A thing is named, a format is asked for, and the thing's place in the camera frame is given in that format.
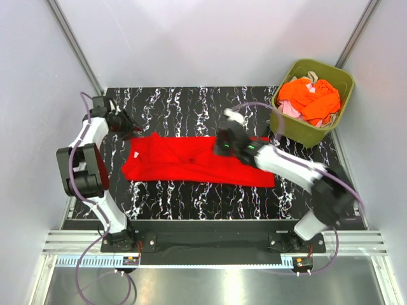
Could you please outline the red t-shirt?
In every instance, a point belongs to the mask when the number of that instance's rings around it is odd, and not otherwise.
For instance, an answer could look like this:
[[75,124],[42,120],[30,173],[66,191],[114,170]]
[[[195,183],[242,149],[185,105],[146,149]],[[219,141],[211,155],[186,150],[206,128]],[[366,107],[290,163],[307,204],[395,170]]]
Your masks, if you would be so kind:
[[128,181],[192,181],[274,187],[274,175],[214,153],[215,137],[148,137],[130,141],[122,172]]

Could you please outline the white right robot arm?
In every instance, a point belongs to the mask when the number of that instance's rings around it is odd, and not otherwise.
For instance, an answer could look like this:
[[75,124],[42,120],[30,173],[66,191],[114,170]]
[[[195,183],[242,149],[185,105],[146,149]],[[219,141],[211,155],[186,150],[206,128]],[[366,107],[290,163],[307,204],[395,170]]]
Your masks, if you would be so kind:
[[281,151],[265,140],[252,140],[236,121],[226,122],[217,131],[214,153],[233,156],[244,165],[279,175],[311,194],[316,206],[282,238],[282,252],[306,250],[317,234],[335,227],[342,213],[354,204],[356,193],[342,167],[332,170]]

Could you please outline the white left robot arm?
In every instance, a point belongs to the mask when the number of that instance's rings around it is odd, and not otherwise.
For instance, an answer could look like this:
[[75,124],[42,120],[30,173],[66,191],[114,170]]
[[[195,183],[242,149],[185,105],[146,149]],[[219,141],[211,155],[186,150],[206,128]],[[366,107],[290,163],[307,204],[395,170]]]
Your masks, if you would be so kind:
[[135,229],[109,192],[109,174],[99,149],[109,133],[127,141],[142,128],[113,99],[80,95],[86,109],[81,130],[71,144],[56,152],[64,191],[97,216],[104,229],[102,242],[124,252],[140,250]]

